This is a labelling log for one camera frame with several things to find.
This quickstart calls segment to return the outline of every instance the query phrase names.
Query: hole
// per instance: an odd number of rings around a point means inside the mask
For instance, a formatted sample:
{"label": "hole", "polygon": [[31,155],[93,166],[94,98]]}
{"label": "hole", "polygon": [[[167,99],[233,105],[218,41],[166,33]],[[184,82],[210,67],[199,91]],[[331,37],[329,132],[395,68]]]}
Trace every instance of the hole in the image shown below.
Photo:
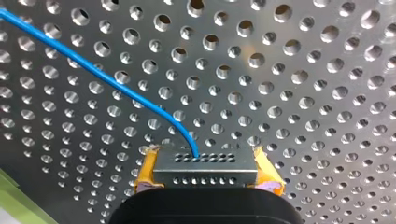
{"label": "hole", "polygon": [[90,91],[93,94],[100,94],[103,92],[103,90],[105,89],[101,84],[99,84],[97,81],[92,81],[90,82],[90,84],[88,85]]}
{"label": "hole", "polygon": [[228,65],[221,65],[216,69],[216,75],[220,79],[227,79],[231,68]]}
{"label": "hole", "polygon": [[387,105],[385,105],[382,102],[376,102],[373,105],[370,106],[370,112],[372,114],[380,114],[382,111],[384,111],[384,109],[387,107]]}
{"label": "hole", "polygon": [[282,109],[279,106],[271,106],[267,110],[267,115],[270,119],[276,119],[282,114]]}
{"label": "hole", "polygon": [[129,75],[125,71],[117,71],[114,74],[114,78],[120,84],[126,84],[126,83],[128,83],[131,80],[131,78],[129,77]]}
{"label": "hole", "polygon": [[305,128],[309,132],[313,132],[320,127],[320,123],[317,120],[310,120],[305,124]]}
{"label": "hole", "polygon": [[282,91],[280,93],[280,99],[282,101],[288,101],[289,99],[291,99],[293,97],[293,92],[292,91]]}
{"label": "hole", "polygon": [[325,144],[321,141],[317,141],[312,143],[311,148],[313,151],[321,151],[323,148],[325,148]]}
{"label": "hole", "polygon": [[389,96],[396,96],[396,85],[393,85],[389,88],[388,90],[388,95]]}
{"label": "hole", "polygon": [[[372,164],[373,164],[373,161],[372,161],[372,160],[365,160],[365,161],[363,161],[363,166],[365,166],[365,167],[370,166],[370,165],[372,165]],[[369,194],[370,194],[371,197],[374,197],[374,196],[375,196],[375,193],[374,193],[374,195],[372,195],[372,193],[373,193],[373,192],[370,192]]]}
{"label": "hole", "polygon": [[388,130],[387,126],[385,125],[377,125],[373,128],[373,135],[374,136],[381,136]]}
{"label": "hole", "polygon": [[337,116],[337,120],[340,123],[346,123],[350,119],[352,119],[352,114],[348,111],[343,111],[343,112],[339,113]]}
{"label": "hole", "polygon": [[153,51],[154,53],[158,53],[163,49],[162,44],[159,40],[150,40],[148,46],[149,46],[149,49],[151,51]]}
{"label": "hole", "polygon": [[387,61],[387,68],[393,69],[395,67],[396,67],[396,56],[393,56],[393,57],[389,58],[389,60]]}
{"label": "hole", "polygon": [[304,70],[299,70],[291,75],[291,81],[294,84],[300,85],[308,79],[308,73]]}
{"label": "hole", "polygon": [[210,102],[202,102],[199,104],[199,108],[202,113],[208,114],[213,110],[213,105]]}
{"label": "hole", "polygon": [[332,91],[332,98],[334,98],[334,100],[342,100],[347,96],[347,94],[348,89],[346,87],[340,86]]}
{"label": "hole", "polygon": [[208,91],[210,95],[217,96],[221,92],[221,88],[218,86],[210,86]]}
{"label": "hole", "polygon": [[101,0],[102,7],[107,11],[115,11],[119,9],[119,0]]}
{"label": "hole", "polygon": [[321,115],[328,115],[330,112],[332,112],[332,107],[329,105],[324,105],[320,108],[319,112]]}
{"label": "hole", "polygon": [[107,57],[111,53],[110,46],[105,42],[96,42],[93,48],[100,57]]}
{"label": "hole", "polygon": [[337,133],[337,130],[335,130],[334,128],[330,128],[328,130],[326,130],[325,134],[328,137],[332,137]]}
{"label": "hole", "polygon": [[220,116],[222,119],[228,119],[233,113],[230,110],[221,110]]}
{"label": "hole", "polygon": [[196,90],[201,85],[201,80],[198,77],[189,77],[186,80],[187,87],[191,90]]}
{"label": "hole", "polygon": [[343,5],[341,5],[339,13],[340,16],[342,17],[348,17],[350,14],[353,13],[355,10],[355,3],[353,2],[345,2]]}
{"label": "hole", "polygon": [[276,33],[274,32],[268,32],[265,35],[262,36],[262,43],[264,45],[272,45],[276,41]]}
{"label": "hole", "polygon": [[228,15],[225,12],[218,12],[215,15],[215,24],[218,26],[223,26],[224,23],[228,20]]}
{"label": "hole", "polygon": [[300,48],[300,42],[298,40],[292,39],[286,42],[285,46],[283,46],[283,51],[286,55],[293,56],[298,53],[298,51],[300,51]]}
{"label": "hole", "polygon": [[176,63],[182,63],[187,59],[187,51],[182,48],[176,48],[172,50],[172,59]]}
{"label": "hole", "polygon": [[0,31],[0,41],[6,42],[8,40],[8,34],[4,31]]}
{"label": "hole", "polygon": [[[251,147],[256,147],[260,144],[262,140],[258,137],[258,136],[250,136],[247,139],[247,143],[251,146]],[[230,158],[228,159],[228,162],[235,162],[234,158]]]}
{"label": "hole", "polygon": [[134,29],[126,29],[122,33],[123,39],[125,43],[129,45],[136,45],[140,41],[140,34]]}
{"label": "hole", "polygon": [[237,46],[233,46],[227,50],[227,53],[230,58],[236,58],[241,54],[241,49]]}
{"label": "hole", "polygon": [[251,21],[239,22],[237,32],[242,37],[251,35],[251,33],[253,33],[253,23]]}
{"label": "hole", "polygon": [[315,63],[317,62],[321,57],[321,53],[318,50],[313,50],[308,55],[306,55],[306,59],[308,60],[309,63]]}
{"label": "hole", "polygon": [[70,37],[72,44],[76,47],[82,47],[84,46],[84,37],[82,35],[72,35]]}
{"label": "hole", "polygon": [[62,35],[61,29],[53,23],[46,23],[44,25],[44,33],[53,39],[59,39]]}
{"label": "hole", "polygon": [[45,48],[46,51],[46,55],[47,57],[49,57],[50,59],[56,59],[58,58],[58,51],[56,49],[52,49],[52,48]]}
{"label": "hole", "polygon": [[300,120],[300,116],[298,116],[298,115],[290,115],[290,116],[288,117],[288,122],[289,122],[290,124],[295,124],[295,123],[297,123],[299,120]]}
{"label": "hole", "polygon": [[258,67],[262,66],[264,64],[264,62],[265,62],[264,55],[262,55],[260,53],[254,53],[248,59],[248,64],[252,68],[258,68]]}
{"label": "hole", "polygon": [[367,81],[367,87],[370,90],[375,90],[378,87],[382,86],[382,84],[384,83],[384,78],[381,76],[373,76],[370,77],[370,79]]}
{"label": "hole", "polygon": [[351,50],[354,50],[355,48],[357,48],[359,43],[360,43],[360,41],[357,37],[350,37],[344,44],[344,48],[346,50],[351,51]]}
{"label": "hole", "polygon": [[250,7],[254,10],[261,10],[265,6],[265,0],[252,0],[250,2]]}
{"label": "hole", "polygon": [[99,29],[104,34],[110,34],[113,31],[113,26],[109,21],[99,21]]}
{"label": "hole", "polygon": [[375,10],[365,12],[361,16],[361,27],[371,29],[379,22],[380,14]]}
{"label": "hole", "polygon": [[140,80],[137,83],[137,86],[141,91],[148,91],[149,90],[149,83],[146,80]]}
{"label": "hole", "polygon": [[358,129],[362,129],[362,128],[366,127],[368,124],[369,124],[369,121],[367,119],[360,119],[356,123],[356,126],[358,127]]}
{"label": "hole", "polygon": [[155,29],[157,29],[160,32],[165,32],[169,28],[170,24],[171,24],[171,19],[169,19],[169,17],[166,15],[159,15],[156,16],[154,19]]}
{"label": "hole", "polygon": [[195,61],[195,66],[199,69],[199,70],[205,70],[207,68],[207,66],[209,65],[209,61],[207,59],[197,59]]}
{"label": "hole", "polygon": [[[285,139],[289,136],[289,134],[290,134],[290,132],[287,129],[278,129],[275,133],[275,136],[278,139]],[[288,149],[285,149],[285,151],[283,152],[283,155],[285,156],[285,158],[291,158],[295,155],[295,153],[296,152],[294,149],[288,148]]]}
{"label": "hole", "polygon": [[53,103],[51,101],[44,101],[42,106],[43,106],[44,110],[47,112],[53,112],[56,110],[55,103]]}
{"label": "hole", "polygon": [[25,70],[32,70],[33,63],[32,63],[32,61],[29,61],[29,60],[21,60],[21,67]]}
{"label": "hole", "polygon": [[285,22],[291,17],[291,7],[288,5],[280,5],[275,10],[274,19],[278,22]]}
{"label": "hole", "polygon": [[344,67],[344,61],[339,58],[331,59],[327,63],[327,71],[329,71],[330,73],[337,73],[341,69],[343,69],[343,67]]}
{"label": "hole", "polygon": [[30,90],[35,87],[35,81],[29,77],[21,77],[20,83],[26,90]]}
{"label": "hole", "polygon": [[355,134],[353,133],[346,133],[343,136],[341,136],[341,142],[343,144],[350,144],[353,141],[355,141]]}
{"label": "hole", "polygon": [[228,94],[228,102],[232,105],[237,105],[242,101],[242,95],[241,93],[237,91],[233,91],[230,94]]}
{"label": "hole", "polygon": [[314,5],[315,7],[326,7],[329,3],[331,2],[331,0],[314,0]]}
{"label": "hole", "polygon": [[136,21],[140,21],[143,18],[143,10],[141,7],[131,6],[129,8],[129,13],[130,13],[132,19],[134,19]]}
{"label": "hole", "polygon": [[158,65],[152,60],[145,60],[142,62],[143,71],[147,74],[153,74],[158,71]]}
{"label": "hole", "polygon": [[315,25],[315,20],[312,17],[305,17],[300,21],[300,30],[309,31]]}
{"label": "hole", "polygon": [[262,95],[268,95],[274,90],[274,84],[272,82],[263,82],[259,85],[259,93]]}
{"label": "hole", "polygon": [[283,63],[276,63],[274,66],[271,68],[271,71],[274,75],[280,75],[285,71],[285,64]]}
{"label": "hole", "polygon": [[121,109],[119,109],[118,107],[111,105],[107,108],[107,113],[109,116],[115,118],[118,117],[121,114]]}
{"label": "hole", "polygon": [[325,43],[331,43],[339,35],[339,30],[335,26],[327,26],[320,34],[320,38]]}
{"label": "hole", "polygon": [[128,52],[123,52],[122,54],[120,54],[120,60],[123,64],[132,63],[132,57]]}
{"label": "hole", "polygon": [[396,36],[396,23],[392,23],[385,29],[386,37],[394,37]]}
{"label": "hole", "polygon": [[72,10],[72,20],[76,25],[85,26],[90,22],[90,16],[84,9],[75,8]]}
{"label": "hole", "polygon": [[10,63],[11,55],[5,50],[0,49],[0,63]]}
{"label": "hole", "polygon": [[325,80],[318,80],[314,83],[315,91],[323,91],[327,86],[327,81]]}
{"label": "hole", "polygon": [[351,80],[356,80],[363,75],[363,70],[361,68],[354,68],[349,72],[349,78]]}
{"label": "hole", "polygon": [[192,17],[197,18],[201,16],[204,7],[204,2],[202,0],[190,0],[187,10]]}
{"label": "hole", "polygon": [[57,15],[61,13],[61,5],[54,0],[47,0],[46,8],[47,11],[51,14]]}
{"label": "hole", "polygon": [[214,50],[219,44],[219,39],[215,35],[207,35],[204,39],[204,48],[207,50]]}
{"label": "hole", "polygon": [[309,109],[312,105],[314,105],[315,101],[311,97],[303,97],[299,101],[298,105],[301,109]]}
{"label": "hole", "polygon": [[30,110],[22,110],[22,111],[21,111],[21,115],[22,115],[22,117],[23,117],[24,119],[26,119],[26,120],[35,119],[35,113],[33,113],[33,112],[30,111]]}
{"label": "hole", "polygon": [[29,37],[22,36],[18,38],[18,44],[24,51],[31,52],[35,50],[35,42],[33,42]]}
{"label": "hole", "polygon": [[148,126],[152,130],[158,130],[161,127],[161,123],[156,119],[149,119]]}
{"label": "hole", "polygon": [[8,119],[8,118],[2,118],[1,119],[1,123],[3,124],[4,127],[6,128],[12,128],[15,126],[15,122],[12,119]]}
{"label": "hole", "polygon": [[24,6],[32,7],[35,5],[37,0],[18,0],[18,2]]}
{"label": "hole", "polygon": [[259,131],[262,133],[268,132],[270,130],[270,125],[267,123],[262,123],[259,125]]}
{"label": "hole", "polygon": [[250,76],[241,76],[241,77],[238,79],[238,81],[239,81],[239,85],[241,85],[241,86],[248,86],[248,85],[251,84],[252,79],[251,79]]}
{"label": "hole", "polygon": [[372,183],[375,179],[372,176],[368,176],[367,178],[364,179],[364,182],[367,184]]}
{"label": "hole", "polygon": [[205,144],[207,147],[213,147],[216,144],[216,141],[214,139],[209,138],[205,140]]}
{"label": "hole", "polygon": [[161,87],[158,90],[158,94],[160,95],[161,98],[163,98],[164,100],[168,100],[172,97],[173,95],[173,91],[171,88],[169,87]]}
{"label": "hole", "polygon": [[187,27],[187,26],[182,27],[180,29],[180,36],[181,36],[181,38],[183,38],[185,40],[190,39],[190,37],[193,35],[193,33],[194,33],[194,30],[192,30],[192,28]]}
{"label": "hole", "polygon": [[75,92],[67,91],[64,93],[64,99],[70,104],[75,104],[78,102],[79,97]]}
{"label": "hole", "polygon": [[367,62],[373,62],[382,54],[382,48],[378,45],[370,46],[366,51],[364,51],[364,59]]}
{"label": "hole", "polygon": [[44,76],[48,79],[55,79],[59,76],[58,70],[56,70],[56,68],[54,68],[50,65],[46,65],[43,67],[43,73],[44,73]]}

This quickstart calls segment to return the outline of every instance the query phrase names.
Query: perforated metal sheet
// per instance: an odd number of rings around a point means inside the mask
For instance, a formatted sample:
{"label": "perforated metal sheet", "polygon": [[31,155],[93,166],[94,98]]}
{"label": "perforated metal sheet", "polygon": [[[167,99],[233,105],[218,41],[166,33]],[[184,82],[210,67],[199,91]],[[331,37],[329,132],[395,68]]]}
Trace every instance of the perforated metal sheet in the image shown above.
{"label": "perforated metal sheet", "polygon": [[[265,145],[306,223],[395,222],[395,1],[3,4],[173,113],[202,152]],[[60,223],[105,222],[132,194],[144,147],[185,142],[1,30],[1,167]]]}

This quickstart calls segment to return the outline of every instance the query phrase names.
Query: blue cable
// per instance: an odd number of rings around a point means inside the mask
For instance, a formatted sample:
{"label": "blue cable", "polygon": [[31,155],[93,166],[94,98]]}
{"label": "blue cable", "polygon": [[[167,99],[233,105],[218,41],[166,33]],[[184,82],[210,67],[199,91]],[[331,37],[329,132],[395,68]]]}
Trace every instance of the blue cable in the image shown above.
{"label": "blue cable", "polygon": [[193,157],[199,157],[198,146],[196,145],[195,141],[189,134],[189,131],[177,120],[175,120],[170,114],[168,114],[163,109],[156,106],[154,103],[149,101],[148,99],[144,98],[143,96],[139,95],[137,92],[130,90],[128,87],[118,83],[116,79],[112,76],[109,76],[105,72],[96,68],[92,63],[88,60],[81,57],[79,54],[68,48],[67,46],[61,44],[60,42],[47,37],[43,32],[37,30],[34,26],[26,23],[25,21],[19,19],[17,16],[12,14],[11,12],[0,8],[0,18],[8,21],[9,23],[17,26],[24,32],[28,33],[29,35],[34,36],[39,41],[51,46],[53,49],[58,50],[67,58],[70,58],[74,62],[78,63],[81,67],[85,68],[88,72],[92,73],[96,77],[102,79],[108,85],[114,87],[118,91],[122,92],[123,94],[129,96],[130,98],[136,100],[146,108],[150,109],[151,111],[157,113],[159,116],[167,119],[170,123],[172,123],[183,135],[186,141],[189,143],[191,147],[191,153]]}

